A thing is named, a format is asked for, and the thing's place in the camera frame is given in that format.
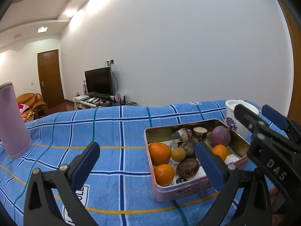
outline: white wall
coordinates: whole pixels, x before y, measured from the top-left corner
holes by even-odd
[[[277,0],[90,0],[61,49],[68,99],[85,70],[114,59],[120,92],[140,105],[234,98],[288,112],[293,58]]]
[[[0,84],[12,82],[16,96],[32,92],[41,94],[37,54],[59,50],[61,69],[61,36],[46,36],[11,44],[0,51]]]

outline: mandarin orange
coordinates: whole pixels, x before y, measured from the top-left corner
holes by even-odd
[[[169,162],[171,149],[163,143],[152,143],[148,146],[153,165],[158,166]]]
[[[162,164],[154,168],[157,184],[160,186],[169,185],[175,176],[175,171],[172,166]]]
[[[225,161],[228,156],[228,149],[226,146],[218,144],[212,149],[212,153],[218,155],[223,161]]]

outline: yellow stripe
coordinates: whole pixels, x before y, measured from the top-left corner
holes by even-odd
[[[19,179],[18,177],[16,177],[15,175],[13,175],[6,167],[3,167],[2,165],[0,165],[0,167],[4,170],[6,170],[13,178],[17,179],[21,184],[26,185],[25,182],[23,182],[21,179]]]
[[[19,179],[15,175],[13,175],[7,168],[3,167],[2,165],[0,165],[0,167],[2,169],[6,170],[12,177],[14,177],[16,180],[18,180],[21,184],[26,185],[25,182],[23,182],[21,179]],[[185,206],[188,206],[188,205],[197,204],[199,202],[203,202],[203,201],[209,200],[209,199],[217,196],[218,194],[219,194],[219,192],[216,192],[216,193],[210,194],[210,195],[208,195],[208,196],[206,196],[204,198],[180,204],[179,206],[180,207],[185,207]],[[54,197],[56,199],[61,200],[61,197],[59,195],[54,195]],[[126,211],[109,211],[109,210],[101,210],[101,209],[92,208],[92,207],[87,207],[86,209],[88,211],[98,212],[98,213],[102,213],[102,214],[113,214],[113,215],[126,214],[126,215],[132,215],[132,214],[144,214],[144,213],[154,213],[154,212],[161,212],[161,211],[169,211],[169,210],[176,209],[176,207],[175,206],[170,206],[170,207],[164,207],[164,208],[158,208],[158,209],[126,210]]]
[[[43,145],[43,144],[32,144],[32,145],[38,145],[42,147],[49,147],[49,145]],[[54,149],[85,149],[87,147],[78,146],[78,147],[61,147],[61,146],[51,146],[51,148]],[[144,146],[135,146],[135,147],[121,147],[121,146],[103,146],[100,147],[100,149],[145,149]]]

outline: white ceramic jar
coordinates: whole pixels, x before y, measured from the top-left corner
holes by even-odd
[[[225,116],[225,124],[227,126],[231,125],[232,126],[232,130],[235,131],[236,133],[238,133],[241,137],[243,137],[245,140],[247,140],[248,135],[250,134],[250,131],[244,127],[234,116],[234,108],[236,105],[238,104],[242,104],[245,107],[247,107],[249,110],[251,110],[252,112],[254,112],[256,115],[259,114],[259,110],[247,103],[244,102],[243,100],[227,100],[226,101],[226,116]]]

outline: blue gripper pad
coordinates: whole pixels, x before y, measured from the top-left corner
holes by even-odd
[[[67,177],[70,178],[70,188],[72,191],[82,188],[99,155],[99,144],[91,142],[81,155],[77,155],[73,159],[67,173]]]
[[[261,109],[262,114],[268,118],[271,122],[273,122],[279,129],[287,130],[288,122],[286,118],[281,115],[278,111],[274,110],[272,107],[268,105],[264,105]]]
[[[212,187],[222,192],[229,177],[227,165],[219,156],[213,154],[204,142],[196,145],[195,154],[207,174]]]

